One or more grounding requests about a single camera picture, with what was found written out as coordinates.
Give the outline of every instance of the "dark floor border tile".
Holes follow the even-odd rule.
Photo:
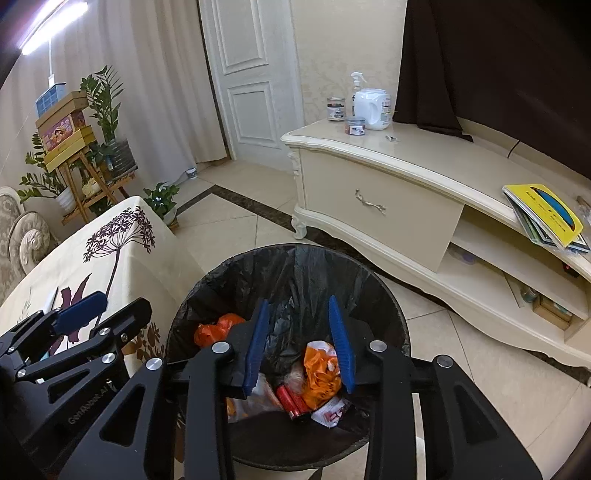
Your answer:
[[[188,202],[185,202],[180,207],[178,207],[177,208],[177,215],[180,215],[181,213],[186,212],[187,209],[191,208],[196,203],[201,202],[201,200],[203,200],[206,196],[210,195],[211,193],[213,193],[213,186],[209,187],[204,192],[201,192],[199,195],[193,197]]]
[[[276,223],[279,226],[282,226],[283,228],[286,228],[288,230],[291,230],[292,232],[295,232],[294,228],[291,226],[291,215],[281,212],[280,210],[274,209],[273,207],[269,207],[268,205],[265,205],[264,203],[257,202],[256,200],[253,200],[249,197],[245,197],[244,195],[241,195],[240,193],[233,192],[231,190],[225,189],[224,187],[220,187],[219,185],[213,185],[212,187],[209,187],[204,192],[201,192],[199,195],[197,195],[196,197],[192,198],[191,200],[189,200],[188,202],[186,202],[185,204],[180,206],[178,208],[178,214],[185,212],[187,209],[191,208],[193,205],[195,205],[199,201],[203,200],[205,197],[207,197],[210,194],[214,194],[220,198],[223,198],[224,200],[227,200],[228,202],[231,202],[234,205],[238,205],[239,207],[242,207],[245,210],[248,210],[249,212],[259,215],[259,216],[261,216],[273,223]],[[370,260],[365,258],[361,253],[359,253],[356,249],[354,249],[347,242],[340,240],[338,238],[335,238],[323,230],[320,230],[320,229],[314,228],[314,227],[308,227],[306,238],[308,240],[312,240],[313,242],[315,242],[319,245],[322,245],[323,247],[331,248],[331,249],[336,250],[338,252],[344,253],[345,255],[348,255],[351,258],[354,258],[355,260],[361,262],[363,265],[367,266],[368,268],[370,268],[374,272],[382,275],[383,277],[386,277],[387,279],[392,280],[393,282],[417,293],[421,297],[431,300],[433,303],[435,303],[445,309],[454,311],[443,300],[441,300],[431,294],[423,292],[420,288],[417,288],[414,285],[403,282],[399,278],[393,277],[388,272],[382,270],[377,265],[371,263]],[[587,368],[585,368],[585,367],[571,367],[570,365],[561,364],[560,362],[558,362],[557,360],[555,360],[552,357],[549,357],[545,353],[534,352],[534,351],[530,351],[530,350],[525,350],[525,351],[532,354],[534,357],[542,360],[543,362],[551,365],[552,367],[555,367],[556,369],[560,370],[562,373],[565,373],[566,375],[581,382],[585,386],[588,385],[589,379],[591,378],[591,372]]]

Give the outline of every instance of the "floral tablecloth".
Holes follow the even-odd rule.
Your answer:
[[[37,265],[0,307],[0,332],[43,309],[56,291],[53,308],[67,307],[97,290],[109,304],[101,317],[67,337],[50,354],[88,339],[101,320],[143,297],[152,305],[150,325],[125,356],[133,374],[142,362],[164,356],[171,322],[203,271],[164,222],[139,197],[118,203],[84,226]]]

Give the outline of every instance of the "drawer handle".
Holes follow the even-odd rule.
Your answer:
[[[386,215],[386,207],[384,205],[380,205],[380,204],[375,204],[375,203],[371,203],[371,202],[367,202],[359,193],[359,189],[355,190],[355,198],[358,199],[362,205],[365,205],[366,207],[375,207],[377,208],[383,215]]]

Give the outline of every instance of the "door panel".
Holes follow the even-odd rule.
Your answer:
[[[270,82],[233,87],[228,94],[238,143],[280,149]]]
[[[289,0],[200,0],[232,157],[291,170],[281,136],[303,126]]]
[[[258,0],[213,0],[213,6],[223,74],[268,65]]]

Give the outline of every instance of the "cabinet drawer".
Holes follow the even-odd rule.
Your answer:
[[[306,209],[323,213],[437,271],[463,203],[386,172],[301,149]],[[356,198],[383,205],[363,205]]]

